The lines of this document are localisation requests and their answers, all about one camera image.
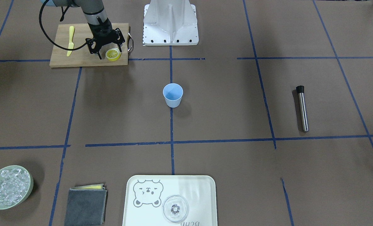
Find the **white tray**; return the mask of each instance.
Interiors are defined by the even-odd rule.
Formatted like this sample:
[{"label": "white tray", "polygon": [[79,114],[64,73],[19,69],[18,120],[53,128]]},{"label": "white tray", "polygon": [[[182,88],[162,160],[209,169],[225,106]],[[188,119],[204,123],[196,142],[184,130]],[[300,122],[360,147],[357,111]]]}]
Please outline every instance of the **white tray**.
[{"label": "white tray", "polygon": [[[188,214],[181,222],[170,222],[163,213],[165,200],[173,195],[188,202]],[[214,180],[210,176],[132,176],[126,185],[122,226],[143,225],[217,226]]]}]

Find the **folded cloth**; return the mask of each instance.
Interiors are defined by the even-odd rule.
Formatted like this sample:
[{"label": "folded cloth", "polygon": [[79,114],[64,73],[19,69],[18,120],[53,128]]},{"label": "folded cloth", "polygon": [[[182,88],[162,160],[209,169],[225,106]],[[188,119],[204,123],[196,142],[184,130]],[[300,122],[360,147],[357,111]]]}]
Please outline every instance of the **folded cloth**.
[{"label": "folded cloth", "polygon": [[103,184],[69,189],[65,226],[101,225],[104,222],[107,190]]}]

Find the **plastic knife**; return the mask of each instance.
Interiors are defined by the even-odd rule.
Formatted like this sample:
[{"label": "plastic knife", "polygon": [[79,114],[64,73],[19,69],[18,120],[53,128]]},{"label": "plastic knife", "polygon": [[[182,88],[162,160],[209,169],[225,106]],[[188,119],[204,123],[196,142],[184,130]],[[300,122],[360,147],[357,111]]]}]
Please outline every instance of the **plastic knife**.
[{"label": "plastic knife", "polygon": [[[74,47],[73,34],[74,34],[74,26],[70,26],[69,27],[69,46],[68,46],[68,49],[73,49],[73,47]],[[72,50],[68,50],[68,52],[66,53],[66,56],[70,56],[71,53],[72,53]]]}]

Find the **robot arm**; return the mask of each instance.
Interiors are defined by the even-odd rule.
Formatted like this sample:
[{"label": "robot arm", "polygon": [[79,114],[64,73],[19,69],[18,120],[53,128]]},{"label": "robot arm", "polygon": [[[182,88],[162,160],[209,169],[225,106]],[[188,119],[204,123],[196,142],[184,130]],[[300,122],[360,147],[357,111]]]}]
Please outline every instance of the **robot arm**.
[{"label": "robot arm", "polygon": [[117,44],[118,49],[122,52],[121,46],[125,42],[125,38],[119,28],[112,29],[102,0],[41,0],[41,2],[46,6],[81,7],[93,34],[93,39],[86,39],[91,54],[95,53],[101,59],[100,49],[109,43]]}]

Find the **lemon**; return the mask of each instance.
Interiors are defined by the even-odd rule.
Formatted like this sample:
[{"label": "lemon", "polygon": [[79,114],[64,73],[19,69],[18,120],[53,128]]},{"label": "lemon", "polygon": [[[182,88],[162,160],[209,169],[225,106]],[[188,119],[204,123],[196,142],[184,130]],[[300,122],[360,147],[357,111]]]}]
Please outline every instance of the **lemon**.
[{"label": "lemon", "polygon": [[110,61],[118,60],[120,56],[121,52],[119,52],[118,48],[112,48],[106,52],[106,58]]}]

